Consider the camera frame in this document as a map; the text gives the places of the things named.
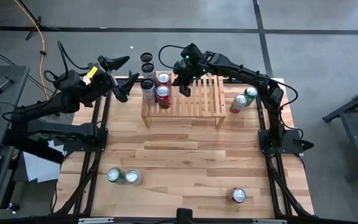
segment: green soda can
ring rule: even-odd
[[[256,97],[256,94],[258,94],[258,91],[254,87],[248,87],[244,91],[244,95],[247,97],[246,106],[249,106],[253,102]]]
[[[111,168],[109,172],[107,172],[107,179],[116,184],[124,184],[125,172],[117,167]]]

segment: wooden tabletop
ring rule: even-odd
[[[215,129],[214,120],[208,118],[155,118],[148,129],[140,116],[139,84],[135,84],[127,103],[112,97],[108,145],[101,158],[92,216],[174,217],[176,209],[183,207],[193,209],[194,217],[272,218],[266,163],[257,139],[256,103],[239,114],[229,112],[233,98],[247,87],[224,84],[227,116],[221,129]],[[73,124],[90,122],[92,112],[92,108],[82,106],[75,113]],[[289,106],[283,110],[283,119],[293,126]],[[83,156],[83,152],[74,152],[63,163],[56,210],[78,185]],[[294,155],[282,157],[289,189],[308,212],[314,213],[301,161]],[[110,183],[106,173],[112,167],[124,171],[138,169],[144,175],[142,185]],[[244,203],[229,203],[225,199],[231,187],[245,190]],[[284,212],[280,190],[278,197]]]

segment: yellow label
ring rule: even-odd
[[[88,72],[88,74],[86,74],[86,76],[87,76],[88,78],[92,78],[93,75],[96,73],[97,70],[98,70],[98,68],[93,67],[93,68],[91,69],[91,71]]]

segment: red soda can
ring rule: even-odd
[[[226,198],[230,202],[242,203],[242,202],[245,202],[245,200],[246,200],[246,192],[244,189],[234,187],[227,191]]]
[[[234,97],[233,103],[230,106],[232,113],[240,113],[240,111],[246,106],[247,97],[244,94],[238,94]]]
[[[159,87],[161,85],[166,85],[169,88],[169,91],[172,92],[172,82],[171,77],[166,73],[161,73],[157,77],[157,81],[155,82],[155,86]]]
[[[168,109],[171,107],[171,94],[169,87],[166,85],[162,85],[157,88],[157,103],[162,109]]]

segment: white paper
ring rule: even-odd
[[[53,141],[49,141],[48,146],[63,153],[63,146],[55,146]],[[29,181],[37,179],[39,183],[59,178],[60,164],[41,159],[26,152],[23,152],[23,155]]]

